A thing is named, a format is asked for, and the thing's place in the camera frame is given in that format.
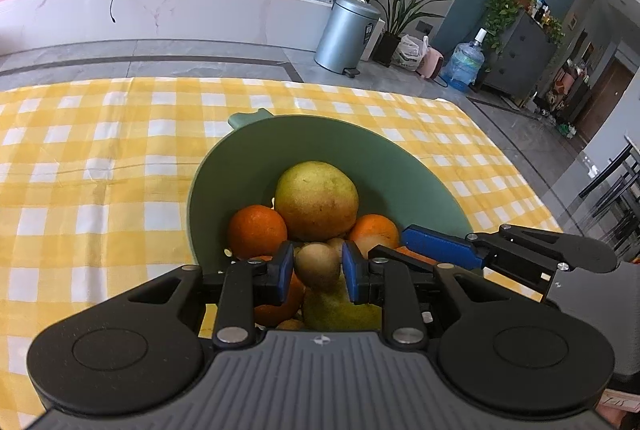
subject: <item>brown wooden door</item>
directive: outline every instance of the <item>brown wooden door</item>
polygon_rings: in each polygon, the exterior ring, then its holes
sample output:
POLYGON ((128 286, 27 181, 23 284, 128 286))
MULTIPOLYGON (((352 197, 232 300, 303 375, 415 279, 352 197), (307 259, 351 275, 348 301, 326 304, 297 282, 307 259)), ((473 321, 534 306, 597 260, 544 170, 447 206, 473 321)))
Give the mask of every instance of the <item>brown wooden door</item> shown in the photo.
POLYGON ((633 73, 617 59, 613 59, 604 71, 576 121, 575 127, 586 141, 591 141, 605 120, 609 118, 633 77, 633 73))

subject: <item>white plastic bag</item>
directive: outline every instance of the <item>white plastic bag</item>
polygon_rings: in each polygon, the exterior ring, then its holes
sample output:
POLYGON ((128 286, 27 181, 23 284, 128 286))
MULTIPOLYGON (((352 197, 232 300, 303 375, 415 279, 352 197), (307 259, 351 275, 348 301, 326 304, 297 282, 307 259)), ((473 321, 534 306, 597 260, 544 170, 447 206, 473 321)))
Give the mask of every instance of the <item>white plastic bag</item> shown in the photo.
POLYGON ((427 54, 428 49, 428 36, 420 40, 415 36, 404 35, 396 48, 396 52, 391 57, 391 62, 402 69, 415 71, 420 62, 422 62, 422 58, 427 54))

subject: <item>green bowl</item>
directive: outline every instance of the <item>green bowl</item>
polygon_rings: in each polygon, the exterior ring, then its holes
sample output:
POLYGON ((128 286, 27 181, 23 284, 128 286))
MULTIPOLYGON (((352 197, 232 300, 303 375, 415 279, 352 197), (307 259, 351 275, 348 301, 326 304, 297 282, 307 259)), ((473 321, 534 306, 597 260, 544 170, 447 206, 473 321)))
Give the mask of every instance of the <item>green bowl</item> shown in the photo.
POLYGON ((204 273, 224 271, 226 226, 240 208, 272 206, 281 174, 302 161, 325 161, 358 189, 358 215, 389 217, 464 237, 472 231, 447 188, 410 153, 372 131, 332 118, 273 116, 265 109, 229 118, 234 131, 207 154, 191 184, 187 226, 204 273))

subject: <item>trash can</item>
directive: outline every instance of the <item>trash can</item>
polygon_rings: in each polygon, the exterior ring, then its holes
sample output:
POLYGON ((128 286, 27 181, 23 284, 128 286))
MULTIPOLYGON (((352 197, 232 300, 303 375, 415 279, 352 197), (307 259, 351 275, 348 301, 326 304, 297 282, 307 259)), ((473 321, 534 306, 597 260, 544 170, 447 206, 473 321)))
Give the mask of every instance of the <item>trash can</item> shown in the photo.
POLYGON ((316 63, 329 71, 354 78, 358 61, 369 43, 380 12, 358 0, 334 0, 316 56, 316 63))

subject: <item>yellow checkered tablecloth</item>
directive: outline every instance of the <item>yellow checkered tablecloth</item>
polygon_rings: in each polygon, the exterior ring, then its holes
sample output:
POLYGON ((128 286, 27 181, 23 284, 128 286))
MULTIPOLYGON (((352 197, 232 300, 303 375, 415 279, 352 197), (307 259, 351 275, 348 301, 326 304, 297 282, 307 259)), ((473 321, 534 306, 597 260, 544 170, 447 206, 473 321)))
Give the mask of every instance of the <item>yellow checkered tablecloth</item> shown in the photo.
MULTIPOLYGON (((191 262, 186 199, 227 118, 264 107, 371 129, 419 158, 474 230, 558 229, 511 162, 444 100, 315 84, 134 78, 0 94, 0 428, 42 406, 27 377, 50 324, 191 262)), ((207 317, 210 328, 211 317, 207 317)))

